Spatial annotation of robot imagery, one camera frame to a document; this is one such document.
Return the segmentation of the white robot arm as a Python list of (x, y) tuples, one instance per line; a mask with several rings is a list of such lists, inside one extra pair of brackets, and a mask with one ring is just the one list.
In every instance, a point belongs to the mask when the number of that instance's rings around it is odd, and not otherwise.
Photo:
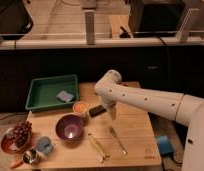
[(111, 108), (128, 104), (188, 127), (181, 171), (204, 171), (204, 98), (183, 93), (124, 86), (116, 70), (95, 84), (100, 104)]

